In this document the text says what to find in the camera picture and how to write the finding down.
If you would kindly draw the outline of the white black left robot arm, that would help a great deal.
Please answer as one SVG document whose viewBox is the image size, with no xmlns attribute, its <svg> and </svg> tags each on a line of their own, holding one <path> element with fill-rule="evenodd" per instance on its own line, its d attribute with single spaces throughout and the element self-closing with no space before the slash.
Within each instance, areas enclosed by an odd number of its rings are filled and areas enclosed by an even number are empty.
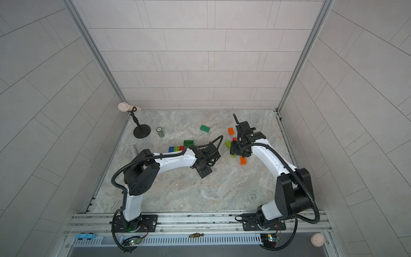
<svg viewBox="0 0 411 257">
<path fill-rule="evenodd" d="M 189 167 L 195 169 L 201 178 L 205 178 L 212 173 L 211 168 L 220 157 L 218 148 L 211 143 L 166 154 L 143 150 L 111 178 L 111 184 L 121 189 L 123 194 L 123 205 L 120 209 L 122 217 L 126 222 L 140 218 L 143 194 L 152 187 L 157 175 Z"/>
</svg>

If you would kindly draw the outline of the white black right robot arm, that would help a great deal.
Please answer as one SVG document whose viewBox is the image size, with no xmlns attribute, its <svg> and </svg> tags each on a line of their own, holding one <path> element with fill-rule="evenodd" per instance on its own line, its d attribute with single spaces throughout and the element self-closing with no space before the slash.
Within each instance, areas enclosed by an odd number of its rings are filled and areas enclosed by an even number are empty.
<svg viewBox="0 0 411 257">
<path fill-rule="evenodd" d="M 275 198 L 258 207 L 256 218 L 261 228 L 271 227 L 277 220 L 300 219 L 310 224 L 320 221 L 310 173 L 286 161 L 269 143 L 262 132 L 247 121 L 236 122 L 237 139 L 231 142 L 230 153 L 241 157 L 257 156 L 276 177 Z"/>
</svg>

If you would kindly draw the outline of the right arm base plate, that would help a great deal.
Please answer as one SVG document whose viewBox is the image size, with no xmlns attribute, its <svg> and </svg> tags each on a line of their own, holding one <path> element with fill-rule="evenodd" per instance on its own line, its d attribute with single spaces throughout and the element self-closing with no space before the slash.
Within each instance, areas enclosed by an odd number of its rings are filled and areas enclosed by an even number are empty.
<svg viewBox="0 0 411 257">
<path fill-rule="evenodd" d="M 259 212 L 243 213 L 235 217 L 237 222 L 243 225 L 244 231 L 282 231 L 286 230 L 286 225 L 280 219 L 267 220 Z"/>
</svg>

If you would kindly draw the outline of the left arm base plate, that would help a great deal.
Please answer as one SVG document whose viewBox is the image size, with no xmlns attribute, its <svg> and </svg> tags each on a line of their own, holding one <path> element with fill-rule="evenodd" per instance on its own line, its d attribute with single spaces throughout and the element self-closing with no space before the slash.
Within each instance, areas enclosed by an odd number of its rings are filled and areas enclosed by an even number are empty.
<svg viewBox="0 0 411 257">
<path fill-rule="evenodd" d="M 110 224 L 114 233 L 144 233 L 155 232 L 157 220 L 157 215 L 140 215 L 127 221 L 123 214 L 116 214 Z"/>
</svg>

